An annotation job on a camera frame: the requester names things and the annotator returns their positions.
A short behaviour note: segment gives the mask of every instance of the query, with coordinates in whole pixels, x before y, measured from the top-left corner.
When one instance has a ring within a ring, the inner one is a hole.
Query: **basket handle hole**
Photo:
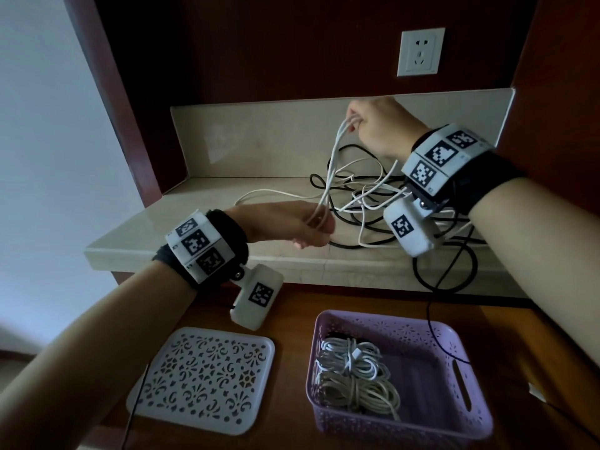
[[[471,412],[471,407],[473,406],[471,404],[471,398],[467,392],[467,386],[464,384],[463,375],[458,369],[458,363],[456,363],[456,360],[452,360],[452,370],[454,371],[454,376],[456,377],[458,388],[460,389],[460,394],[462,395],[462,400],[464,401],[464,407]]]

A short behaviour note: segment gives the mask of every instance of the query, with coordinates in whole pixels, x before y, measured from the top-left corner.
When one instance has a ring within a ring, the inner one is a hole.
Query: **electrical outlet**
[[[402,32],[398,77],[437,74],[445,28]]]

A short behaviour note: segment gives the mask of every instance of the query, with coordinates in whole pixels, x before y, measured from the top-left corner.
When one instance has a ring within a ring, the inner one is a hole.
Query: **left arm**
[[[319,231],[306,225],[315,207],[281,202],[226,213],[249,242],[323,246],[334,221],[327,213]],[[153,261],[103,297],[0,395],[0,448],[77,448],[143,372],[196,294],[169,266]]]

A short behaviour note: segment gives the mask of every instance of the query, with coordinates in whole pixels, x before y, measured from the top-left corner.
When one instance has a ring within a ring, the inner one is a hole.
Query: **wooden table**
[[[276,349],[259,415],[250,431],[238,437],[225,436],[136,416],[127,448],[369,448],[348,438],[322,434],[315,426],[305,393],[315,319],[327,309],[425,318],[423,298],[431,295],[405,292],[397,294],[402,299],[393,299],[389,292],[386,298],[365,296],[377,295],[376,290],[365,294],[364,290],[344,288],[345,295],[323,290],[284,285],[257,332],[273,340]],[[228,304],[236,293],[221,288],[211,297],[197,300],[178,326],[251,333],[229,319]],[[473,448],[595,447],[582,431],[528,393],[528,382],[532,382],[548,401],[600,436],[598,370],[545,316],[526,308],[433,303],[431,318],[445,322],[460,335],[494,417],[492,437]],[[118,445],[127,418],[123,398],[91,434],[95,442],[90,443],[109,448]]]

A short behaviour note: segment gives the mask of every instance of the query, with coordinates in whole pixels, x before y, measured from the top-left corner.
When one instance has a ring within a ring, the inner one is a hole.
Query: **forearm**
[[[52,442],[77,448],[143,372],[195,295],[177,273],[154,261],[102,298],[2,394],[2,447]]]
[[[469,213],[523,290],[600,361],[600,218],[528,179],[500,185]]]

